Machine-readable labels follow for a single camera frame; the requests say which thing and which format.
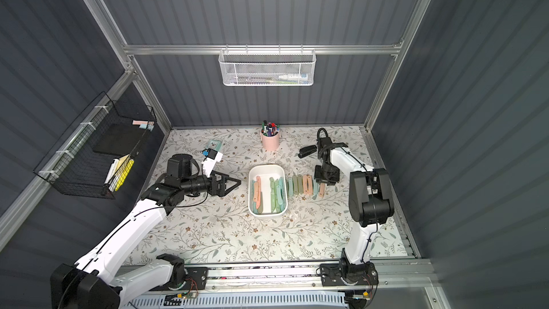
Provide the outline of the pink folding fruit knife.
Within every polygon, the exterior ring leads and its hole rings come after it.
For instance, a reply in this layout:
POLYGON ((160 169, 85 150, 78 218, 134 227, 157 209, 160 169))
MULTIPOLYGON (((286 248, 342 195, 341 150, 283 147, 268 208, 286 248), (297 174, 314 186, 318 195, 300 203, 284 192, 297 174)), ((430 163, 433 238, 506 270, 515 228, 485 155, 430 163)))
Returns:
POLYGON ((309 175, 303 175, 303 194, 310 195, 309 175))

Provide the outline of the olive folding fruit knife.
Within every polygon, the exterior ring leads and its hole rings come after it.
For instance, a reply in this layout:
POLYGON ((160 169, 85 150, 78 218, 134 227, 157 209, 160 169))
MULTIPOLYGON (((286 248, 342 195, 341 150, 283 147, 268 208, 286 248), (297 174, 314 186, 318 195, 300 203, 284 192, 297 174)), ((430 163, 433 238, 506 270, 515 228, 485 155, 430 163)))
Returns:
POLYGON ((300 195, 302 195, 304 193, 303 176, 302 175, 297 176, 297 189, 298 189, 298 193, 300 195))

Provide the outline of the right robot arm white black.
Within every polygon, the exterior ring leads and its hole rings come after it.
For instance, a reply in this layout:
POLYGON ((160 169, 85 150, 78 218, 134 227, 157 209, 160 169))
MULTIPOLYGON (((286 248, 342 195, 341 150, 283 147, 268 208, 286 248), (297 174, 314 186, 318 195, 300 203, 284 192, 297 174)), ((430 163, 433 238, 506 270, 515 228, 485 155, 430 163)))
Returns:
POLYGON ((383 168, 374 168, 356 157, 343 142, 333 142, 327 130, 317 131, 317 158, 314 179, 320 185, 336 185, 343 173, 349 180, 348 207, 353 227, 339 262, 344 283, 362 280, 370 286, 378 284, 377 270, 370 261, 374 239, 394 214, 390 178, 383 168))

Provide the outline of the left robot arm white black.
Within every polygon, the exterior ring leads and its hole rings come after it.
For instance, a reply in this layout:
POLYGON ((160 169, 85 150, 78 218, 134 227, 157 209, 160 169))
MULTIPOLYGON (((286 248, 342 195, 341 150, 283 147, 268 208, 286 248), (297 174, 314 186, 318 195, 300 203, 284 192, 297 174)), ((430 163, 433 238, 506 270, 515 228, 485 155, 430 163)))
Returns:
POLYGON ((50 277, 53 308, 121 308, 143 293, 167 286, 180 290, 191 282, 184 260, 163 253, 151 263, 123 276, 117 272, 140 241, 185 197, 202 193, 224 197, 241 180, 214 171, 222 153, 207 149, 201 163, 189 154, 175 154, 158 183, 143 192, 127 217, 96 247, 72 265, 60 265, 50 277))

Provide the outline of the open pink celvinc knife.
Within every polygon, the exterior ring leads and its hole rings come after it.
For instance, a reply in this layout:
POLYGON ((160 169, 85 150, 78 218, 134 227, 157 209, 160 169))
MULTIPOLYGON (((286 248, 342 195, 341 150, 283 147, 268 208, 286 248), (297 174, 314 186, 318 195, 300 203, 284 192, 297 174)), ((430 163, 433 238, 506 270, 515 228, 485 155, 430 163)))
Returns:
POLYGON ((260 176, 257 176, 254 182, 254 206, 257 212, 259 212, 259 209, 261 207, 261 199, 261 178, 260 176))

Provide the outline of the white storage box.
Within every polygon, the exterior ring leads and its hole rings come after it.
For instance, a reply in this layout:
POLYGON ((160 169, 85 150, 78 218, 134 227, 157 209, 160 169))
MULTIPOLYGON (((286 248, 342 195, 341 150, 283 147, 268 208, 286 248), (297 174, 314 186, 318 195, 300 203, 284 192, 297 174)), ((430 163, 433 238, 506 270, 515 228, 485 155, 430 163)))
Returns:
POLYGON ((249 172, 248 177, 248 196, 247 196, 247 207, 250 213, 258 218, 274 218, 280 217, 286 213, 288 208, 288 195, 287 195, 287 181, 285 177, 285 172, 283 168, 279 165, 269 164, 269 165, 259 165, 253 167, 249 172), (254 182, 255 178, 260 176, 261 178, 261 207, 259 212, 255 210, 254 206, 254 182), (283 212, 279 212, 277 209, 276 213, 271 213, 271 202, 270 202, 270 178, 274 178, 274 183, 281 177, 285 180, 284 192, 285 192, 285 205, 286 208, 283 212))

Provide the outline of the green folding knife in box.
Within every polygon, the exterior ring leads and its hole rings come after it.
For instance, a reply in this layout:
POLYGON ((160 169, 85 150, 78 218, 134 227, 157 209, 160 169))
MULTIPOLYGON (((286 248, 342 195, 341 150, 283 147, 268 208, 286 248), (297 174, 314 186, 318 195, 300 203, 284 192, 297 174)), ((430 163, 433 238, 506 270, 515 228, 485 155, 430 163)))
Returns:
POLYGON ((271 213, 277 212, 277 196, 276 196, 276 185, 274 178, 270 178, 270 202, 271 202, 271 213))

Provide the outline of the teal folding knife in box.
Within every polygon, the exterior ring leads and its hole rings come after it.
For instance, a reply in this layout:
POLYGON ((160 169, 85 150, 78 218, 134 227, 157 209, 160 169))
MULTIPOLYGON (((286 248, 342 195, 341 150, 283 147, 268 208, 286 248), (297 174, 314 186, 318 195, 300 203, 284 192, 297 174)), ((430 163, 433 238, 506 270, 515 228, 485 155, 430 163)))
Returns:
POLYGON ((278 211, 281 213, 285 210, 285 192, 284 192, 284 186, 285 186, 285 180, 283 177, 279 178, 277 180, 276 184, 276 196, 277 196, 277 208, 278 211))

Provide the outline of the teal alarm clock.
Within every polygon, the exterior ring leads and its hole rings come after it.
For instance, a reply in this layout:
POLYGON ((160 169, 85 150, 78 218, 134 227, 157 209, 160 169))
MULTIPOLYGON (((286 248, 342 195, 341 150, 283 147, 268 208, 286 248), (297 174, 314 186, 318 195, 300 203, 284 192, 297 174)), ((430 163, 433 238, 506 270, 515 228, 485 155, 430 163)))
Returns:
POLYGON ((207 149, 220 151, 222 148, 222 141, 220 140, 210 140, 207 143, 207 149))

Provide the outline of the floral table mat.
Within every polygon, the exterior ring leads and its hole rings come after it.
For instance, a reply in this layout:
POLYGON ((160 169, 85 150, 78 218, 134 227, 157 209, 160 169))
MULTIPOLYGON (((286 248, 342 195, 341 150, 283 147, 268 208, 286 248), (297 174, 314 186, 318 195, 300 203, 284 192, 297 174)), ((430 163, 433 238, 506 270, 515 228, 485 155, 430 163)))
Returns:
POLYGON ((339 258, 353 226, 346 177, 324 195, 290 196, 286 213, 278 217, 255 217, 247 208, 247 177, 253 167, 276 164, 287 177, 314 173, 317 157, 302 159, 298 153, 315 144, 316 134, 316 127, 283 127, 280 147, 268 152, 256 128, 172 131, 154 177, 166 170, 171 156, 199 157, 208 143, 219 141, 223 158, 216 168, 240 179, 241 186, 227 197, 187 200, 152 229, 125 263, 144 265, 162 253, 178 255, 189 264, 339 258))

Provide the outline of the pink pen holder cup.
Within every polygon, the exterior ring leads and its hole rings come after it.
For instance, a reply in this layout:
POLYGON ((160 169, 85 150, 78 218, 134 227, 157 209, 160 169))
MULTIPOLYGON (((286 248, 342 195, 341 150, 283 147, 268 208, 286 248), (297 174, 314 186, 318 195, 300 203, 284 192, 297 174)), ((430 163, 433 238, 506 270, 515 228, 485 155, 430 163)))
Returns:
POLYGON ((276 131, 274 134, 268 132, 262 132, 261 135, 262 147, 269 151, 274 152, 280 147, 280 132, 276 131))

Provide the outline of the pens in pink cup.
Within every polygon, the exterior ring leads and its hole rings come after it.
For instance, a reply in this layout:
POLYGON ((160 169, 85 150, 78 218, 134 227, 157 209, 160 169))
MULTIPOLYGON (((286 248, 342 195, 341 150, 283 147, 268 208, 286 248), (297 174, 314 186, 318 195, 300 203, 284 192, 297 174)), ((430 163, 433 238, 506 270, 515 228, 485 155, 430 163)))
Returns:
POLYGON ((264 120, 262 123, 261 133, 266 137, 274 137, 280 133, 280 128, 275 123, 264 120))

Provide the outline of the yellow notepad in basket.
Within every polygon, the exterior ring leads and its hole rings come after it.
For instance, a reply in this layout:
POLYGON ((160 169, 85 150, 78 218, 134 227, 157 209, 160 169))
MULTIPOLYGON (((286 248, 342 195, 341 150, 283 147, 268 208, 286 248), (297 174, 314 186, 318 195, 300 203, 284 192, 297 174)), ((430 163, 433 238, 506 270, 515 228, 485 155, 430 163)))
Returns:
POLYGON ((115 158, 109 168, 106 180, 104 182, 110 193, 117 192, 123 186, 127 176, 130 174, 134 165, 134 159, 129 155, 115 158))

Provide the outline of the white tube in basket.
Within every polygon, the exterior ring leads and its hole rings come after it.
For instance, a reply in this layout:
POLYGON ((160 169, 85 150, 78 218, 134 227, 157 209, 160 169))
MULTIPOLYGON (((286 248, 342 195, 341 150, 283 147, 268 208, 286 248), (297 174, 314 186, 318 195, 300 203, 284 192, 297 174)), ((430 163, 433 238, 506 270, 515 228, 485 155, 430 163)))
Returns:
POLYGON ((281 74, 278 76, 278 81, 283 84, 308 84, 309 75, 308 74, 281 74))

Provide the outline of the black notebook in basket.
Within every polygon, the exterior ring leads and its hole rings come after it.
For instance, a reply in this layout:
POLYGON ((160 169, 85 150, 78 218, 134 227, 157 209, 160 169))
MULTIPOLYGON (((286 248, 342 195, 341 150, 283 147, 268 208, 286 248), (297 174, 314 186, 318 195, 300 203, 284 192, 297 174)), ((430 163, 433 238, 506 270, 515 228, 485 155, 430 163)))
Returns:
POLYGON ((130 155, 149 135, 150 131, 133 124, 111 124, 94 145, 92 151, 103 155, 123 157, 130 155))

